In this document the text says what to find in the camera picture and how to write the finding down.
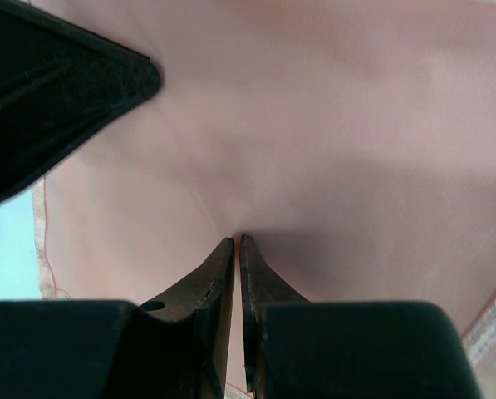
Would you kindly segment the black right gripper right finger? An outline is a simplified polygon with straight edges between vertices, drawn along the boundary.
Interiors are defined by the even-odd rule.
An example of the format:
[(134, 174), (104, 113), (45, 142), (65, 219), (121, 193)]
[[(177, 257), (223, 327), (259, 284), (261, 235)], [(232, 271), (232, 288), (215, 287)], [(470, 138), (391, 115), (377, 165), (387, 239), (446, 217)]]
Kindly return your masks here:
[(453, 323), (416, 301), (313, 303), (241, 238), (247, 389), (257, 398), (477, 398)]

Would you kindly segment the pink satin napkin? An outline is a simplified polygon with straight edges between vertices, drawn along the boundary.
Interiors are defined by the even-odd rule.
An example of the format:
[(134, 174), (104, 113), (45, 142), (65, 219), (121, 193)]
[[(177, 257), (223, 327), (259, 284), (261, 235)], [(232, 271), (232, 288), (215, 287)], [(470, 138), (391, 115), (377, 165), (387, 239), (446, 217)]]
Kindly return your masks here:
[(33, 190), (44, 298), (137, 303), (251, 234), (313, 301), (430, 301), (496, 398), (496, 3), (38, 1), (160, 94)]

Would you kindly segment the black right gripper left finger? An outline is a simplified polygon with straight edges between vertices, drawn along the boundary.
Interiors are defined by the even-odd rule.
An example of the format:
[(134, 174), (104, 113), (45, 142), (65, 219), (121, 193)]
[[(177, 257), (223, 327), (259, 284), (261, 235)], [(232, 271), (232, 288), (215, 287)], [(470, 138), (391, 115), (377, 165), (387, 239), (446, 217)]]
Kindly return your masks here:
[(221, 398), (234, 241), (147, 302), (0, 302), (0, 398)]

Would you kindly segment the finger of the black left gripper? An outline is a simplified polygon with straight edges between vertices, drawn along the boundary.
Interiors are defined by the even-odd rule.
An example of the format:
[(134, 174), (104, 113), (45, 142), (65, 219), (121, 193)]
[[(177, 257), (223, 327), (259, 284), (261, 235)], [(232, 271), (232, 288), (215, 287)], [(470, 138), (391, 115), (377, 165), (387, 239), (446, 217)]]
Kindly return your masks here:
[(162, 84), (148, 57), (25, 2), (0, 1), (0, 204)]

